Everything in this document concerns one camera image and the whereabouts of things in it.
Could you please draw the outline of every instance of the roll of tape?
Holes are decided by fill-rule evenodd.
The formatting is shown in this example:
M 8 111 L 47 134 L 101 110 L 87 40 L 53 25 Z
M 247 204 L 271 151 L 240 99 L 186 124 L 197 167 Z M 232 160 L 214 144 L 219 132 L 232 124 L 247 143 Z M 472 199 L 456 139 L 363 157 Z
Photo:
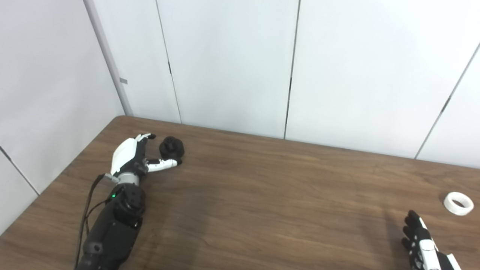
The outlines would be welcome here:
M 445 207 L 457 216 L 465 216 L 473 209 L 473 201 L 460 192 L 450 192 L 444 200 Z

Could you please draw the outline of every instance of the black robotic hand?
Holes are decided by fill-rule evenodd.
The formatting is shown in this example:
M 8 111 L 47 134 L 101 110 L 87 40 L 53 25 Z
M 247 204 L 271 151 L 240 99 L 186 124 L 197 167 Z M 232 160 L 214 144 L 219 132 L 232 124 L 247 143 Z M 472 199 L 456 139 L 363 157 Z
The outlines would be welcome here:
M 405 217 L 402 239 L 407 249 L 412 270 L 461 270 L 453 254 L 438 251 L 430 232 L 421 217 L 413 210 Z

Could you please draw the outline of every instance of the robotic hand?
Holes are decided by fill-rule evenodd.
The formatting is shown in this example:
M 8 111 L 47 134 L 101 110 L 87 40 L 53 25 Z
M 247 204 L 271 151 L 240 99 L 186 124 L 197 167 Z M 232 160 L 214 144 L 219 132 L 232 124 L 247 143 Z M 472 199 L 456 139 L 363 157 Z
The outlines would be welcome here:
M 160 144 L 162 159 L 147 160 L 145 148 L 154 134 L 140 134 L 125 140 L 113 153 L 111 174 L 99 175 L 92 184 L 80 228 L 80 247 L 84 221 L 90 198 L 96 184 L 107 177 L 117 185 L 107 199 L 92 230 L 87 227 L 87 238 L 83 246 L 83 256 L 78 262 L 77 250 L 74 269 L 76 270 L 117 270 L 127 260 L 137 238 L 145 212 L 145 192 L 140 188 L 140 180 L 149 172 L 161 171 L 178 166 L 185 150 L 182 141 L 167 137 Z
M 430 232 L 421 217 L 413 210 L 405 217 L 402 239 L 410 257 L 412 270 L 461 270 L 453 254 L 438 251 Z

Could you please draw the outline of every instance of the white wall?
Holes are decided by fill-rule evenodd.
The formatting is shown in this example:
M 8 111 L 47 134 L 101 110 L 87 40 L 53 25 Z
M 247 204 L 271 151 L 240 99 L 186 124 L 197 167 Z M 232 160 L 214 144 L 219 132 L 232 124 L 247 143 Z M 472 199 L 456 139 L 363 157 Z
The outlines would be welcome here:
M 0 37 L 0 145 L 40 193 L 123 110 L 82 1 L 4 2 Z
M 182 123 L 283 137 L 297 0 L 158 0 Z
M 415 157 L 479 14 L 476 0 L 302 0 L 286 138 Z
M 479 119 L 480 54 L 477 52 L 418 159 L 480 168 Z
M 133 116 L 180 123 L 155 0 L 87 0 Z

